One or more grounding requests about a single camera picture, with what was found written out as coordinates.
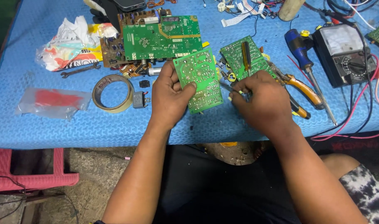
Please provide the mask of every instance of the blue foam mat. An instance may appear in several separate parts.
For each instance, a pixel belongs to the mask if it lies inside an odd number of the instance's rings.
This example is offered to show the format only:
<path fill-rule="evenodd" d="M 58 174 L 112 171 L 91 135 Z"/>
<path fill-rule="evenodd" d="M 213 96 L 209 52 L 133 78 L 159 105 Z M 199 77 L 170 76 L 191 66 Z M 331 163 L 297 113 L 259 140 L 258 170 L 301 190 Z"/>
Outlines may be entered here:
<path fill-rule="evenodd" d="M 246 18 L 241 23 L 223 28 L 221 19 L 233 18 L 233 15 L 217 11 L 217 3 L 213 0 L 202 1 L 178 0 L 176 4 L 166 2 L 162 7 L 171 9 L 174 15 L 197 15 L 202 41 L 208 41 L 213 53 L 220 58 L 219 49 L 247 35 L 254 34 L 255 17 Z M 322 1 L 307 1 L 314 7 L 323 7 Z M 379 7 L 361 13 L 366 20 L 379 21 Z M 88 23 L 92 23 L 89 8 L 82 1 L 45 1 L 23 0 L 16 16 L 15 23 L 2 55 L 0 63 L 0 147 L 15 149 L 38 149 L 54 147 L 111 147 L 137 145 L 144 133 L 151 116 L 152 104 L 144 109 L 133 109 L 118 114 L 109 114 L 98 109 L 93 102 L 89 111 L 79 111 L 71 121 L 38 117 L 33 114 L 14 115 L 14 109 L 28 87 L 68 89 L 91 92 L 94 85 L 103 76 L 113 74 L 111 70 L 102 68 L 70 76 L 60 77 L 43 69 L 34 62 L 35 51 L 47 43 L 57 33 L 65 17 L 73 22 L 76 16 L 84 15 Z M 300 17 L 293 20 L 292 28 L 314 31 L 324 20 L 318 13 L 304 6 L 299 11 Z M 360 23 L 364 34 L 369 31 Z M 291 55 L 283 35 L 289 30 L 289 23 L 279 18 L 262 19 L 257 22 L 257 34 L 253 38 L 256 45 L 264 47 L 264 52 L 284 72 L 294 74 L 297 79 L 307 82 L 296 66 L 286 57 Z M 378 55 L 379 48 L 370 45 L 372 53 Z M 314 75 L 329 103 L 338 123 L 345 119 L 350 103 L 350 87 L 333 89 L 324 73 L 322 66 L 311 49 L 309 58 L 315 63 Z M 156 77 L 135 78 L 131 82 L 135 91 L 149 91 L 152 87 L 141 89 L 140 80 L 147 79 L 151 83 Z M 355 98 L 365 84 L 355 85 Z M 304 120 L 298 116 L 293 119 L 300 125 L 305 136 L 310 136 L 332 127 L 332 122 L 324 110 L 317 111 L 293 87 L 288 87 L 301 106 L 308 110 L 312 118 Z M 116 102 L 125 97 L 118 88 L 103 95 L 106 103 Z M 228 91 L 222 88 L 223 98 L 227 99 Z M 367 118 L 369 110 L 369 93 L 366 91 L 349 124 L 342 133 L 356 131 Z M 249 128 L 238 115 L 232 104 L 225 100 L 224 104 L 208 109 L 204 114 L 190 115 L 187 110 L 182 120 L 171 132 L 169 144 L 190 144 L 202 142 L 256 141 L 266 139 L 257 131 Z M 363 131 L 379 130 L 379 106 L 374 100 L 373 115 Z"/>

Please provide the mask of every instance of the tie-dye fabric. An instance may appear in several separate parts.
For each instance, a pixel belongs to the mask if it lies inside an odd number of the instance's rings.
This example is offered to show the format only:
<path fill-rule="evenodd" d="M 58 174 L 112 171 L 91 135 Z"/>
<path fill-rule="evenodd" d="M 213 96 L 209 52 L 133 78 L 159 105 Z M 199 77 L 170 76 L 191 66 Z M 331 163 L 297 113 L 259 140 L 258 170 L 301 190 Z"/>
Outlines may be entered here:
<path fill-rule="evenodd" d="M 346 173 L 339 181 L 371 224 L 379 224 L 379 182 L 364 165 Z"/>

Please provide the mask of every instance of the open-end wrench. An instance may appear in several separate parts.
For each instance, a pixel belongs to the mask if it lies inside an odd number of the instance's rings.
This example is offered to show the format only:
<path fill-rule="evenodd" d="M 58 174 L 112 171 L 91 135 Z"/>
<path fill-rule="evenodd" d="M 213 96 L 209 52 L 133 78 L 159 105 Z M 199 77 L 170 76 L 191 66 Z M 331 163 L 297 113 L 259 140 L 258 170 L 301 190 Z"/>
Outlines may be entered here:
<path fill-rule="evenodd" d="M 93 65 L 82 68 L 82 69 L 77 69 L 71 72 L 63 72 L 61 73 L 61 76 L 63 77 L 63 79 L 66 79 L 68 76 L 79 73 L 79 72 L 84 72 L 90 69 L 100 69 L 100 68 L 101 68 L 101 65 L 98 65 L 98 62 L 95 62 Z"/>

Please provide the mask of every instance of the left hand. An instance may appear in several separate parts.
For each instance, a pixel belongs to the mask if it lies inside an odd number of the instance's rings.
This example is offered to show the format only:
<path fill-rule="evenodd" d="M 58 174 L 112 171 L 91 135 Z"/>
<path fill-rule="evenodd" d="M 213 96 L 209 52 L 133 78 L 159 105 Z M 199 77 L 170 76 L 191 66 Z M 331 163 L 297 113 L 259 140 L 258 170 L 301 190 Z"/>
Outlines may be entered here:
<path fill-rule="evenodd" d="M 187 104 L 196 92 L 196 83 L 184 89 L 178 81 L 173 61 L 167 61 L 152 85 L 152 115 L 150 123 L 165 130 L 172 129 L 183 116 Z"/>

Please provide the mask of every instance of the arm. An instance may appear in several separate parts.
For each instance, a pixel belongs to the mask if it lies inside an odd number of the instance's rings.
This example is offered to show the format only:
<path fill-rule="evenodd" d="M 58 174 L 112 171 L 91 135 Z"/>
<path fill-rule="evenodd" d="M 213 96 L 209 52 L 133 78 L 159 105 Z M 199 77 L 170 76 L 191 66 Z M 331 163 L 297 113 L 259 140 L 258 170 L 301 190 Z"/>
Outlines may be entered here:
<path fill-rule="evenodd" d="M 302 222 L 366 224 L 347 191 L 312 150 L 293 121 L 285 89 L 265 71 L 239 81 L 233 89 L 253 92 L 253 97 L 246 102 L 233 91 L 230 93 L 232 103 L 252 127 L 274 144 Z"/>
<path fill-rule="evenodd" d="M 185 112 L 196 84 L 181 89 L 173 61 L 166 62 L 152 86 L 152 115 L 133 158 L 109 198 L 106 224 L 151 223 L 157 209 L 166 142 Z"/>

